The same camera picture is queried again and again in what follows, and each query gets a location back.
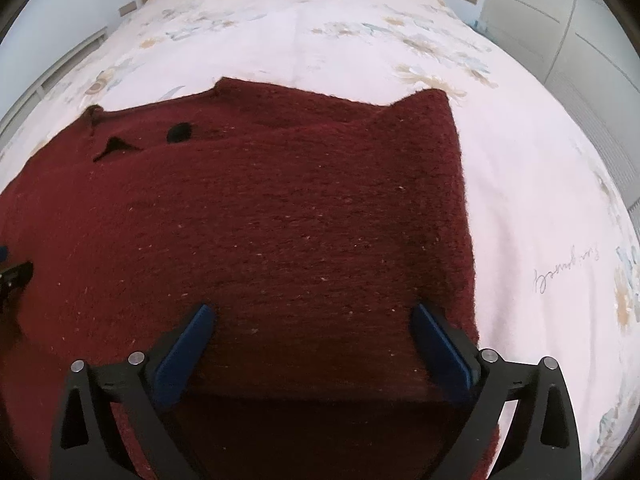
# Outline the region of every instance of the cabinet door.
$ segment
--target cabinet door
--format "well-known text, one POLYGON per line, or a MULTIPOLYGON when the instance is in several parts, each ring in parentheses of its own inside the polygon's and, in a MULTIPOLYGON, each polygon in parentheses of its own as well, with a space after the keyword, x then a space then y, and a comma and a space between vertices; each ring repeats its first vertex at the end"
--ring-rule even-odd
POLYGON ((487 36, 544 82, 564 37, 575 0, 486 0, 487 36))
POLYGON ((546 87, 599 151, 626 208, 638 208, 640 58, 602 0, 576 1, 546 87))

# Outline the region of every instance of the bed sheet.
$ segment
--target bed sheet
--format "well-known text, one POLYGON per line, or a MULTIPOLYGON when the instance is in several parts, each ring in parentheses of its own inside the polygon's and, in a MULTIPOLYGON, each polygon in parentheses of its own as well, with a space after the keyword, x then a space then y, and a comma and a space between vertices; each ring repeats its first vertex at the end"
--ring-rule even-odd
POLYGON ((222 76, 380 105, 422 88, 448 94, 481 346, 559 360, 583 478, 595 478, 640 402, 638 240, 564 108, 442 0, 150 0, 30 114, 0 153, 0 190, 87 106, 157 102, 222 76))

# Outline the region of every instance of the red garment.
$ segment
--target red garment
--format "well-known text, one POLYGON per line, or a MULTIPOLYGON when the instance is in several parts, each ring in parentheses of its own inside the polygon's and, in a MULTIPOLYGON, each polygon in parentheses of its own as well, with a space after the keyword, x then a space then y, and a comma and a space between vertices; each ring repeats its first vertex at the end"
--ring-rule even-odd
POLYGON ((50 431, 68 365, 145 350, 200 301, 218 326, 178 414, 214 478, 413 478, 458 427, 408 331, 424 297, 478 337, 444 92, 375 107, 223 79, 159 104, 89 108, 2 193, 0 240, 11 264, 34 264, 15 307, 23 336, 0 372, 33 470, 46 469, 48 441, 31 434, 50 431), (191 139, 168 144, 181 122, 191 139), (11 394, 28 387, 23 347, 58 370, 42 376, 37 429, 28 396, 11 394))

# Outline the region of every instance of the white floral bed sheet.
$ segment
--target white floral bed sheet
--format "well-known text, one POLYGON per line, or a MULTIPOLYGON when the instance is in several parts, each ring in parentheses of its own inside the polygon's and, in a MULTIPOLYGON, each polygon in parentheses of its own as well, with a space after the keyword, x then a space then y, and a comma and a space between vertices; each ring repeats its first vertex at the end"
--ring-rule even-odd
POLYGON ((640 402, 638 240, 562 106, 441 0, 150 0, 38 104, 0 153, 0 190, 87 106, 166 100, 222 76, 380 105, 447 92, 481 345, 508 360, 559 360, 583 478, 595 478, 640 402))

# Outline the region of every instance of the blue gripper pad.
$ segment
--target blue gripper pad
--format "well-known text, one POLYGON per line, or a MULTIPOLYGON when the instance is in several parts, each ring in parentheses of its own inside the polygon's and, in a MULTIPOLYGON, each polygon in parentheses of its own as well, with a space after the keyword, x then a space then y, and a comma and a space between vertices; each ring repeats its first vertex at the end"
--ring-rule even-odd
POLYGON ((216 322, 213 309, 201 306, 155 370, 151 401, 160 410, 177 404, 204 352, 216 322))
POLYGON ((476 370, 456 349, 440 322, 423 304, 416 306, 411 318, 415 345, 446 399, 454 404, 466 404, 472 400, 472 387, 478 380, 476 370))

